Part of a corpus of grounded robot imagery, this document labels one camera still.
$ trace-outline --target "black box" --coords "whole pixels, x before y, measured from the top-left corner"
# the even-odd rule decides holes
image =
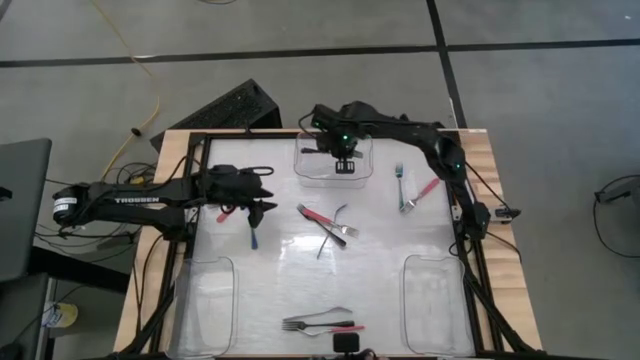
[[[334,333],[333,352],[354,353],[360,351],[360,335],[357,333]]]
[[[264,90],[249,79],[187,116],[170,129],[282,129],[280,109]],[[164,131],[151,138],[160,152]]]

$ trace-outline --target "yellow object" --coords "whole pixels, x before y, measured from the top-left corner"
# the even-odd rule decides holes
[[[78,319],[78,307],[73,304],[45,303],[45,312],[42,314],[42,327],[66,328],[73,325]]]
[[[158,116],[158,113],[160,112],[160,94],[159,94],[159,91],[158,91],[158,86],[156,84],[155,77],[153,76],[153,73],[149,70],[149,68],[147,68],[144,64],[138,62],[138,60],[136,60],[136,57],[133,55],[133,52],[131,51],[131,48],[129,47],[127,42],[124,40],[124,37],[122,37],[122,34],[120,34],[120,31],[118,31],[118,28],[113,23],[113,21],[111,21],[111,18],[109,18],[107,13],[105,13],[104,10],[102,10],[102,8],[100,7],[100,5],[98,5],[98,2],[96,0],[91,0],[91,3],[96,8],[96,10],[98,10],[100,15],[102,15],[102,17],[109,24],[109,26],[111,26],[111,29],[113,30],[113,32],[116,35],[118,35],[118,38],[120,38],[120,42],[122,42],[122,45],[124,45],[124,47],[127,49],[127,53],[129,54],[129,58],[131,58],[131,61],[133,61],[134,63],[138,64],[138,66],[140,66],[142,68],[142,70],[144,70],[144,72],[146,72],[147,75],[149,75],[149,78],[151,78],[151,82],[152,82],[153,86],[156,88],[156,108],[155,108],[155,110],[153,110],[153,113],[151,114],[151,116],[149,116],[149,118],[147,120],[145,120],[138,127],[139,130],[142,130],[145,127],[147,127]],[[135,136],[133,134],[130,134],[129,137],[127,138],[127,140],[125,140],[125,142],[122,144],[122,146],[120,146],[118,151],[116,151],[116,153],[113,155],[113,157],[111,158],[111,161],[109,161],[109,164],[107,165],[107,167],[104,169],[104,172],[102,173],[102,180],[104,180],[104,178],[107,176],[107,173],[109,172],[111,167],[113,167],[113,164],[115,164],[116,160],[118,160],[120,155],[122,155],[122,152],[127,147],[127,145],[129,145],[129,143],[131,142],[131,140],[133,140],[134,137]]]
[[[133,179],[131,179],[131,181],[129,181],[129,184],[134,184],[134,185],[144,184],[144,177],[136,176]]]

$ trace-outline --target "transparent tray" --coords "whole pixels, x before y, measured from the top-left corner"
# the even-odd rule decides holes
[[[402,335],[414,353],[474,355],[463,275],[464,265],[457,258],[406,258],[401,273]]]
[[[171,359],[213,358],[236,338],[238,274],[231,259],[186,260],[176,279]]]
[[[336,159],[330,154],[303,153],[302,149],[317,149],[316,140],[305,133],[298,134],[294,151],[294,170],[300,185],[304,187],[328,187],[358,189],[366,185],[373,174],[373,141],[359,140],[355,151],[361,157],[353,157],[353,174],[336,174]]]

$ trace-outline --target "white label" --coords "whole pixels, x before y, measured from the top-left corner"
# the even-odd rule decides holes
[[[160,202],[160,198],[117,198],[118,204],[148,204]]]
[[[69,205],[67,204],[62,204],[62,205],[56,205],[53,207],[53,213],[57,213],[58,211],[63,211],[63,210],[69,210]]]
[[[62,205],[62,204],[77,204],[78,199],[76,198],[60,198],[53,202],[54,206]]]

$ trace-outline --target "utensil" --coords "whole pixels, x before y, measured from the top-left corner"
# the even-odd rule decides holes
[[[346,312],[346,313],[349,313],[349,314],[353,314],[353,311],[350,310],[350,309],[347,309],[346,307],[336,306],[336,307],[332,307],[329,310],[325,310],[325,311],[321,311],[321,312],[317,312],[317,313],[289,316],[288,318],[282,319],[282,322],[289,322],[289,321],[292,321],[292,320],[300,320],[300,319],[304,319],[304,318],[307,318],[307,317],[330,314],[332,312]]]
[[[317,326],[350,327],[350,326],[355,326],[355,323],[351,320],[338,321],[338,322],[332,322],[332,323],[323,323],[323,324],[307,324],[304,321],[283,321],[282,322],[282,330],[286,330],[286,331],[304,330],[308,327],[317,327]]]
[[[304,215],[307,218],[311,218],[314,219],[316,221],[319,221],[321,223],[327,224],[327,225],[331,225],[331,227],[337,229],[338,231],[340,231],[341,233],[351,236],[351,237],[355,237],[357,238],[358,235],[360,234],[360,232],[357,229],[354,229],[350,226],[347,225],[340,225],[340,224],[336,224],[335,222],[331,221],[331,219],[326,218],[316,212],[313,212],[309,209],[307,209],[304,205],[302,204],[298,204],[298,211],[300,211],[300,213],[302,213],[302,215]]]
[[[324,230],[324,232],[327,233],[327,236],[329,236],[336,243],[336,245],[340,246],[341,248],[344,248],[345,246],[347,246],[347,242],[346,241],[342,240],[342,238],[339,237],[338,235],[332,233],[331,230],[327,229],[318,220],[312,219],[312,218],[307,218],[307,219],[309,219],[309,220],[315,222],[316,224],[318,224],[318,226],[320,226],[322,228],[322,230]]]
[[[404,204],[402,209],[400,209],[400,212],[403,214],[408,214],[411,210],[413,210],[414,207],[416,207],[416,205],[418,204],[418,201],[423,197],[425,197],[425,195],[430,193],[431,190],[433,190],[439,183],[440,183],[440,179],[438,178],[431,180],[431,182],[428,183],[427,186],[425,186],[424,189],[422,189],[422,191],[420,191],[418,196],[407,201],[407,203]]]
[[[398,178],[398,193],[400,196],[400,206],[398,209],[402,210],[404,207],[404,196],[402,196],[402,173],[404,172],[404,166],[401,162],[396,163],[396,178]]]
[[[340,211],[342,211],[342,209],[346,207],[347,207],[347,204],[344,204],[340,206],[335,213],[333,213],[333,221],[338,220],[338,214],[340,213]],[[329,240],[329,234],[327,234],[327,236],[324,238],[324,241],[322,242],[322,245],[320,245],[320,250],[318,250],[318,255],[316,255],[316,260],[320,259],[320,254],[322,254],[322,249],[324,249],[324,244],[327,243],[327,240]]]
[[[251,228],[251,250],[258,250],[258,238],[254,228]]]
[[[337,332],[352,332],[352,331],[359,331],[359,330],[364,330],[365,327],[363,325],[358,325],[358,326],[349,326],[349,327],[343,327],[343,328],[333,328],[333,329],[328,329],[328,330],[322,330],[322,331],[318,331],[316,333],[311,333],[308,331],[304,331],[302,329],[298,329],[298,331],[300,331],[301,333],[309,336],[309,337],[316,337],[318,335],[322,335],[322,334],[326,334],[326,333],[337,333]]]

